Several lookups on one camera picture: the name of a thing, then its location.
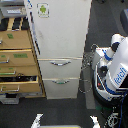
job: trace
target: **sticker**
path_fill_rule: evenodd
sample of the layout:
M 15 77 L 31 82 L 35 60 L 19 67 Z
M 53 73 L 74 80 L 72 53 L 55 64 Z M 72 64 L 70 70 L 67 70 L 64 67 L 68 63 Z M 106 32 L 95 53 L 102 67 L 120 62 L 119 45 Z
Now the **sticker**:
M 1 55 L 1 58 L 6 58 L 6 56 L 5 55 Z
M 23 53 L 23 54 L 13 54 L 13 55 L 14 55 L 14 58 L 28 58 L 26 53 Z
M 49 5 L 46 3 L 37 4 L 39 17 L 49 17 Z
M 13 35 L 12 34 L 7 34 L 9 39 L 13 39 Z

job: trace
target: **wooden drawer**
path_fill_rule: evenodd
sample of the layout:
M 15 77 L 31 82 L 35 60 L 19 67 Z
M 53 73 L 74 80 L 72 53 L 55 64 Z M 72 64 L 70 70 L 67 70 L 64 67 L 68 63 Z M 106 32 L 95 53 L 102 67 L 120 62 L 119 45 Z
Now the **wooden drawer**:
M 36 65 L 19 67 L 0 67 L 0 77 L 15 77 L 20 75 L 37 76 L 38 70 Z
M 43 79 L 80 77 L 82 59 L 42 60 L 38 62 Z
M 40 92 L 38 77 L 35 81 L 0 82 L 0 93 Z
M 32 50 L 0 50 L 0 66 L 35 65 Z
M 47 99 L 77 98 L 79 79 L 44 79 Z
M 0 49 L 31 48 L 28 32 L 26 30 L 0 32 L 0 42 Z

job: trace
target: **floor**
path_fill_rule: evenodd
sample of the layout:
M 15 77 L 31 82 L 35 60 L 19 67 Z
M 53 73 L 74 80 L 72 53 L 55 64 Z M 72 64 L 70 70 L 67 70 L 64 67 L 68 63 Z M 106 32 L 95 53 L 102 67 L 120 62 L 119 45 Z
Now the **floor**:
M 85 45 L 85 56 L 91 59 L 91 46 L 97 44 L 100 47 L 110 46 L 111 36 L 120 33 L 126 36 L 120 23 L 120 12 L 128 8 L 128 0 L 121 3 L 120 0 L 92 0 L 89 31 Z M 18 105 L 0 104 L 0 128 L 30 128 L 36 115 L 43 113 L 41 125 L 79 125 L 82 128 L 92 128 L 93 122 L 90 116 L 98 117 L 99 124 L 103 128 L 106 120 L 101 115 L 100 105 L 93 97 L 89 70 L 85 59 L 81 72 L 80 89 L 86 93 L 78 92 L 77 99 L 47 100 L 46 98 L 20 99 Z

